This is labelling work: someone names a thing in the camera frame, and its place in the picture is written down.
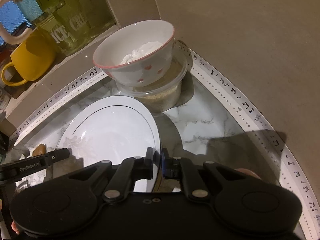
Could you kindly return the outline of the person's left hand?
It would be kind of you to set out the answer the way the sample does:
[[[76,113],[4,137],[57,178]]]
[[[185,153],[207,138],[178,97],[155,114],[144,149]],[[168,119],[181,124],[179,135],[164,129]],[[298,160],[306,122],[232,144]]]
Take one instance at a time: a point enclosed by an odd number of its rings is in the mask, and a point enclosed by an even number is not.
[[[241,172],[243,174],[246,174],[248,176],[252,176],[254,178],[257,178],[257,179],[261,180],[261,178],[256,173],[254,173],[253,171],[248,170],[246,168],[236,168],[235,170],[238,171],[238,172]]]

